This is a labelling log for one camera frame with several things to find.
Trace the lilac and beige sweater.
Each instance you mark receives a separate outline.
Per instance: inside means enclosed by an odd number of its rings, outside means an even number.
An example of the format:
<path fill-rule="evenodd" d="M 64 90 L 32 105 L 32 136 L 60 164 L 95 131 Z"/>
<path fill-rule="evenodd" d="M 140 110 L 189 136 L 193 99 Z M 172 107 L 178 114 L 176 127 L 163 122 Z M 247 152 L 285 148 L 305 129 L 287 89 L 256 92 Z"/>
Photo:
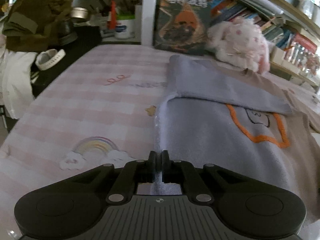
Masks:
<path fill-rule="evenodd" d="M 249 70 L 182 55 L 169 59 L 155 117 L 155 149 L 197 167 L 212 163 L 289 190 L 319 220 L 319 144 L 288 93 Z"/>

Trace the white cloth at left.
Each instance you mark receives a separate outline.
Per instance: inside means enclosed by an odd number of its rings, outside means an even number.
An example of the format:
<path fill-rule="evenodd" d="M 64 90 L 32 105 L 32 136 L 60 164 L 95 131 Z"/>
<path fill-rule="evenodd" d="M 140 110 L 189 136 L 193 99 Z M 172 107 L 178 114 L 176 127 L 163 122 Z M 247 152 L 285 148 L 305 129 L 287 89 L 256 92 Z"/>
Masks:
<path fill-rule="evenodd" d="M 1 49 L 1 97 L 9 115 L 20 119 L 34 100 L 31 65 L 37 53 Z"/>

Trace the pink white plush bunny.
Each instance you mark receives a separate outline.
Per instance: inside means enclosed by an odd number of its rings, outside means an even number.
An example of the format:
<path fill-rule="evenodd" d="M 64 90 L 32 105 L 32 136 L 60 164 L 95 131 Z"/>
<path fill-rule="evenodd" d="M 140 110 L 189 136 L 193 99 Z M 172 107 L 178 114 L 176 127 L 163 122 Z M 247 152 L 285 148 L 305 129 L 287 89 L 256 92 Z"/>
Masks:
<path fill-rule="evenodd" d="M 206 50 L 221 62 L 263 74 L 270 70 L 270 51 L 259 25 L 252 19 L 236 17 L 207 30 Z"/>

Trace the black bag under jacket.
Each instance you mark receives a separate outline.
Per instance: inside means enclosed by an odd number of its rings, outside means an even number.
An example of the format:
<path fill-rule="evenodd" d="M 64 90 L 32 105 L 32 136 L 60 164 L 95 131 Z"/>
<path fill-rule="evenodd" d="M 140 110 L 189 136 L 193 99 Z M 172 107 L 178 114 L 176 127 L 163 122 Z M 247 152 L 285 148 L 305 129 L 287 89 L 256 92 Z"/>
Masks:
<path fill-rule="evenodd" d="M 63 49 L 66 55 L 48 70 L 41 70 L 34 83 L 31 84 L 32 93 L 37 98 L 62 72 L 77 61 L 88 51 L 98 46 L 101 41 L 100 29 L 98 26 L 75 27 L 78 38 L 64 46 L 53 47 L 57 51 Z"/>

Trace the white green pen cup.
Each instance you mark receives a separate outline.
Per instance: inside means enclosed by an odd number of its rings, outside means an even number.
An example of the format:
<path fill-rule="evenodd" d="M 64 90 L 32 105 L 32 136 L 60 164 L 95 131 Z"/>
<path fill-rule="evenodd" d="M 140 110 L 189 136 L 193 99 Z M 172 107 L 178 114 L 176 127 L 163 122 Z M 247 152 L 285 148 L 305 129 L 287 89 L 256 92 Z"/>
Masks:
<path fill-rule="evenodd" d="M 115 38 L 126 40 L 135 37 L 135 16 L 118 15 L 115 28 Z"/>

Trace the white wristwatch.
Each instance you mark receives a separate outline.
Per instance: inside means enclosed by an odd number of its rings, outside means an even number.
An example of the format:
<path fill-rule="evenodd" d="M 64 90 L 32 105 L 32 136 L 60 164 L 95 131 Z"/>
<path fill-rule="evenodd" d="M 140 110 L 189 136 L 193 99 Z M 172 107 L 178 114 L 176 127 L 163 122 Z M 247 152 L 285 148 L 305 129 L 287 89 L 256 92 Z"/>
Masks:
<path fill-rule="evenodd" d="M 48 70 L 58 64 L 66 55 L 63 49 L 50 49 L 37 55 L 35 64 L 41 71 Z"/>

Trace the Harry Potter book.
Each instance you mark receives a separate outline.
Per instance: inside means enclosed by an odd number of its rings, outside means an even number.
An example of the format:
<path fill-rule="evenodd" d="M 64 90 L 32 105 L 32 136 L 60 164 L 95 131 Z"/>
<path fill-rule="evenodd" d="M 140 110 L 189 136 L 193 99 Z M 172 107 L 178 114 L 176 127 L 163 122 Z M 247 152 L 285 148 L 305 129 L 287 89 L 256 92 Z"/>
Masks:
<path fill-rule="evenodd" d="M 159 0 L 153 46 L 203 55 L 211 21 L 212 0 Z"/>

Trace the red white bottle figurine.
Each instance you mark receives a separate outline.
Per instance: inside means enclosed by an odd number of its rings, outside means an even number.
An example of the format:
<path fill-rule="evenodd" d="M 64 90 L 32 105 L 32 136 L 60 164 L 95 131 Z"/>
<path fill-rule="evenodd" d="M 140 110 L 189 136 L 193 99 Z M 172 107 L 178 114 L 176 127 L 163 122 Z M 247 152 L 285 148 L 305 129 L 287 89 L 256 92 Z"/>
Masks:
<path fill-rule="evenodd" d="M 111 10 L 110 10 L 110 21 L 108 24 L 109 30 L 115 30 L 117 23 L 117 13 L 116 13 L 116 0 L 111 0 Z"/>

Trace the row of standing books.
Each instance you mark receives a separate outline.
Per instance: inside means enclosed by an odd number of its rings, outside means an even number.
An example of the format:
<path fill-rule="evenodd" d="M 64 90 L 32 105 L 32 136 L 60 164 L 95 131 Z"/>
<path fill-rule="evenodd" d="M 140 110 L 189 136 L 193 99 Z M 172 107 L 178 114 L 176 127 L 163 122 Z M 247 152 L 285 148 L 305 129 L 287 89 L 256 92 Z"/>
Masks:
<path fill-rule="evenodd" d="M 314 53 L 317 46 L 307 37 L 300 34 L 296 27 L 284 23 L 282 18 L 270 11 L 253 7 L 240 0 L 212 0 L 211 1 L 211 24 L 220 22 L 234 22 L 236 18 L 252 20 L 258 25 L 264 37 L 282 50 L 291 51 L 299 47 L 298 56 L 303 52 Z"/>

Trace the silver metal tin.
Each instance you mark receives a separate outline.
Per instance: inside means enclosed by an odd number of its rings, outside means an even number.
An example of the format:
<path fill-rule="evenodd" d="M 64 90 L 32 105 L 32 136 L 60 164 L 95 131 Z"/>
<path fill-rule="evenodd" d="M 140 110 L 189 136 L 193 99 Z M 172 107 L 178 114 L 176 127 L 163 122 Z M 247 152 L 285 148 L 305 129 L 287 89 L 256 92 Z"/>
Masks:
<path fill-rule="evenodd" d="M 74 7 L 70 13 L 71 18 L 87 21 L 89 19 L 89 11 L 86 8 Z"/>

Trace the olive green jacket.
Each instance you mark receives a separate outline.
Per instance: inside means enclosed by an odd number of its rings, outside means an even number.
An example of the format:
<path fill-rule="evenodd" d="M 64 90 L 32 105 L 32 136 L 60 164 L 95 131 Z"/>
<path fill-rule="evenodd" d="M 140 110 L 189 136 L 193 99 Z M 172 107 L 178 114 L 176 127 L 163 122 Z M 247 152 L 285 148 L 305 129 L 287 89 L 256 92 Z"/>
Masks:
<path fill-rule="evenodd" d="M 73 0 L 16 0 L 2 34 L 11 51 L 42 52 L 59 44 L 58 25 L 67 19 Z"/>

